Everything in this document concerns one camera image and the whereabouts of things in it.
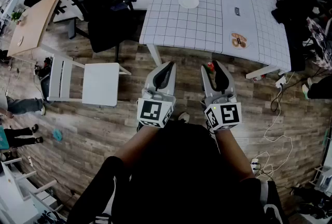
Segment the light wooden desk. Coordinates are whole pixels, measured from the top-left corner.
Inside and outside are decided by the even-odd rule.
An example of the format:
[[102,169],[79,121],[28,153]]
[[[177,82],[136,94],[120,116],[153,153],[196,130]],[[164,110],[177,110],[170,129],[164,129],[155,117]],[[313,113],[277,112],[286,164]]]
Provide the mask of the light wooden desk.
[[16,26],[8,49],[13,57],[39,47],[44,32],[59,0],[41,0],[23,13],[23,20]]

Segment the black office chair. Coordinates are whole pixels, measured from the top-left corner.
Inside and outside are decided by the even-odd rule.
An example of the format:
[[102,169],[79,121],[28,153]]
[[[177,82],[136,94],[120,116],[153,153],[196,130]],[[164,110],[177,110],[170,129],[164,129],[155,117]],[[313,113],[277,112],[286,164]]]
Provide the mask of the black office chair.
[[119,60],[120,44],[132,40],[137,30],[134,0],[71,0],[80,10],[88,25],[88,33],[81,33],[90,40],[93,52],[115,48],[115,61]]

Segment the orange round sticker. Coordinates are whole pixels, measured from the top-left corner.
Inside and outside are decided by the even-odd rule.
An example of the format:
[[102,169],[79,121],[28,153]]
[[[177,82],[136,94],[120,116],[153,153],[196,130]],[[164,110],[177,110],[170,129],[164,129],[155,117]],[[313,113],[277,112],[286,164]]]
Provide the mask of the orange round sticker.
[[230,43],[235,49],[240,50],[246,49],[251,45],[246,37],[235,32],[230,33]]

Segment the white grid tablecloth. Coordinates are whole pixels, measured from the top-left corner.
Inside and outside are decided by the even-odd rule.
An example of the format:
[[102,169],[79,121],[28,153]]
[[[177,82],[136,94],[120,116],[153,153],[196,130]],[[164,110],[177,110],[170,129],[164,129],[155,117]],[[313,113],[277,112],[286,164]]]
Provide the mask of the white grid tablecloth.
[[[286,31],[272,16],[276,0],[199,0],[194,9],[185,9],[178,0],[151,0],[140,43],[147,45],[156,64],[158,47],[204,50],[291,70]],[[234,8],[240,9],[240,16]],[[230,33],[243,35],[251,43],[235,49]]]

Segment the patterned black white bag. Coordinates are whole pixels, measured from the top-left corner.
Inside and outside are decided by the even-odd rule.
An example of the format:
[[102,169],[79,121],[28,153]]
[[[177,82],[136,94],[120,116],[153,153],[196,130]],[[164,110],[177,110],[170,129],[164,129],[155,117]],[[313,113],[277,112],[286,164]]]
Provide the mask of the patterned black white bag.
[[316,56],[314,63],[332,72],[332,18],[327,21],[324,29],[310,18],[307,18],[307,23]]

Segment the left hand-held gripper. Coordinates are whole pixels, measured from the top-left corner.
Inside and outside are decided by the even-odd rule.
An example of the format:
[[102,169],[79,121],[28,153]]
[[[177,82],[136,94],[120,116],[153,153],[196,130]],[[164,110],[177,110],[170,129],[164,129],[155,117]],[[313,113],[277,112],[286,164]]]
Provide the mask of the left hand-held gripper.
[[172,96],[175,83],[176,64],[172,61],[157,66],[148,74],[142,97],[137,101],[137,120],[142,125],[165,127],[176,103],[176,98]]

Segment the white round plate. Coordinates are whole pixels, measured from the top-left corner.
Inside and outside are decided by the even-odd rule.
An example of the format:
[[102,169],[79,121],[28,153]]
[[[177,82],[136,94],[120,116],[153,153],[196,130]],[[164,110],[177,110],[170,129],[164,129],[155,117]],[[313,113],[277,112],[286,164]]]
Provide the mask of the white round plate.
[[199,0],[178,0],[178,2],[185,9],[194,9],[199,5]]

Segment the white folding chair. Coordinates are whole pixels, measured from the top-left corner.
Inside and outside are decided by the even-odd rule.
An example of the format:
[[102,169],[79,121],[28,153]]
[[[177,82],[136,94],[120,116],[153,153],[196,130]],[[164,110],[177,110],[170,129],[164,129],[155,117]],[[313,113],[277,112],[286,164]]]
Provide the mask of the white folding chair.
[[[70,98],[71,76],[73,66],[84,70],[82,98]],[[117,105],[120,75],[131,72],[119,63],[81,64],[59,55],[54,55],[49,81],[48,101],[80,102],[83,104]]]

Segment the person's left forearm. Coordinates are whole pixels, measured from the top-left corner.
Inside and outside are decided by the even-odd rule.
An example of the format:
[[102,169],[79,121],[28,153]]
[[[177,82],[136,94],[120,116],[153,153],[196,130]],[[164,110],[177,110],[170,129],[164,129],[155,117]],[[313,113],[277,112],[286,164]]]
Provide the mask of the person's left forearm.
[[132,168],[141,158],[142,153],[154,139],[160,128],[143,126],[128,142],[114,154],[122,160],[126,168]]

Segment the person's black clothing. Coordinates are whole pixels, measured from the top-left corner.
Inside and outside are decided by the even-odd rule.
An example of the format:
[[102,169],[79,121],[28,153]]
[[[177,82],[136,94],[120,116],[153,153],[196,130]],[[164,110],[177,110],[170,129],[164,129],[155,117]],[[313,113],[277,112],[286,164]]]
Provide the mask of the person's black clothing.
[[288,224],[275,183],[231,179],[215,135],[169,121],[132,168],[108,157],[67,224]]

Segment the white power strip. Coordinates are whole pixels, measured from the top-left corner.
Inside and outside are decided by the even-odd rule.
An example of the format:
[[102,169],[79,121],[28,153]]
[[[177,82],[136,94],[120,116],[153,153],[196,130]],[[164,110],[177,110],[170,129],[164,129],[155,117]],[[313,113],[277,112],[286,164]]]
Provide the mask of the white power strip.
[[253,158],[250,162],[250,165],[254,174],[260,170],[261,165],[258,161],[258,158]]

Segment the green potted plant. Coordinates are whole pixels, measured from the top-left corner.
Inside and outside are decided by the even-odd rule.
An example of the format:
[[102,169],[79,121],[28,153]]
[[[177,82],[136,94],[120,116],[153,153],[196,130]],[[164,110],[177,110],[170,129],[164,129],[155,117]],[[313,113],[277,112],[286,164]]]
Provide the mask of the green potted plant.
[[23,11],[17,11],[17,12],[13,12],[11,14],[11,20],[15,23],[15,24],[19,24],[21,21],[24,20],[24,15],[23,15]]

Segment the person's right forearm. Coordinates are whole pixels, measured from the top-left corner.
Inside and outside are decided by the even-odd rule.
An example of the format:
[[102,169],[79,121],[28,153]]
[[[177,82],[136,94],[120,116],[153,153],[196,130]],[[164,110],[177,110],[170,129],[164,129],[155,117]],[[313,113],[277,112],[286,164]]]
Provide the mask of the person's right forearm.
[[228,167],[227,174],[238,182],[254,178],[248,158],[238,145],[230,130],[219,130],[215,134],[220,154]]

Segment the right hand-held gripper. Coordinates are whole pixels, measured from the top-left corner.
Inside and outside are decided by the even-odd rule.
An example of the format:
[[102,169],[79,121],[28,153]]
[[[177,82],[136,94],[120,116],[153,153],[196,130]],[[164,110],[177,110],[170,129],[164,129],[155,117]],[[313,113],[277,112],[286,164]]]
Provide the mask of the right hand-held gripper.
[[231,129],[242,122],[241,103],[237,102],[231,73],[219,61],[213,60],[212,63],[215,86],[212,84],[209,69],[205,65],[201,66],[205,96],[215,96],[216,92],[221,92],[223,95],[206,98],[204,113],[212,130]]

